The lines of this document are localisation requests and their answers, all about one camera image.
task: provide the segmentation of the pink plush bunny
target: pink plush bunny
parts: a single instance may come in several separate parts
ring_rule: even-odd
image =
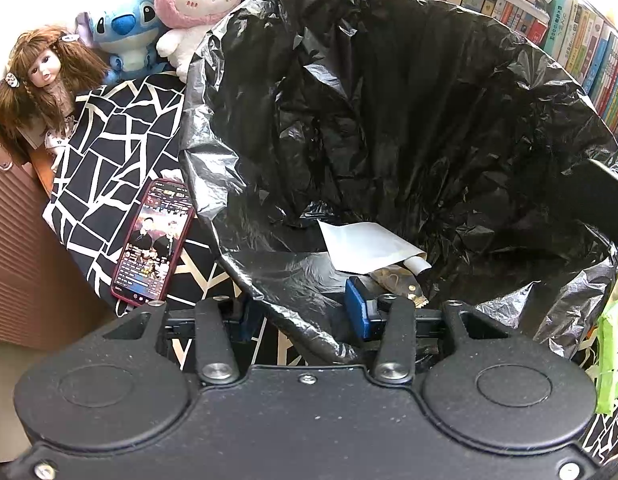
[[[167,57],[180,80],[187,81],[187,70],[194,51],[208,30],[224,18],[241,0],[154,0],[160,20],[171,27],[156,44],[158,54]]]

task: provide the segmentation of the smartphone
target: smartphone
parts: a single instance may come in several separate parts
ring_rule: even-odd
[[[135,306],[164,300],[192,217],[189,192],[182,182],[159,178],[149,185],[113,274],[116,298]]]

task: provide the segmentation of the trash can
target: trash can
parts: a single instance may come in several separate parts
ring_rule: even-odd
[[[361,351],[317,219],[378,222],[427,252],[433,307],[474,304],[565,357],[614,284],[615,245],[548,186],[612,165],[612,134],[553,59],[471,10],[246,0],[193,59],[180,135],[222,266],[322,362]]]

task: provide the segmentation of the hair clip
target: hair clip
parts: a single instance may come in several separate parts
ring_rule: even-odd
[[[7,75],[4,77],[4,81],[12,88],[18,88],[20,86],[20,82],[11,72],[7,72]]]

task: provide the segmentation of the green package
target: green package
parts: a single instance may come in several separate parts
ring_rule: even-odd
[[[618,398],[618,299],[614,301],[617,289],[618,286],[598,320],[600,359],[596,412],[604,415],[614,412],[614,400]]]

